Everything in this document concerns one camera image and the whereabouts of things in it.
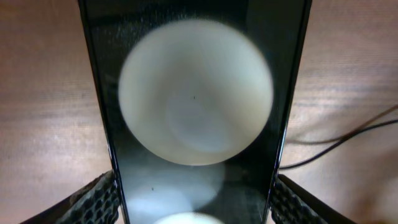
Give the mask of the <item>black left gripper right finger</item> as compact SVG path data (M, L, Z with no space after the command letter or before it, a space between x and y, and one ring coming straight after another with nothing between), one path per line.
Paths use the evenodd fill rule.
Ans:
M282 174L271 190L270 209L276 224L355 224Z

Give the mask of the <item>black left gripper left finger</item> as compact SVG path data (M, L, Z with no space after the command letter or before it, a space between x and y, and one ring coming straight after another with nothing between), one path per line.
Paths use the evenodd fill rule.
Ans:
M119 206L115 175L110 170L22 224L114 224Z

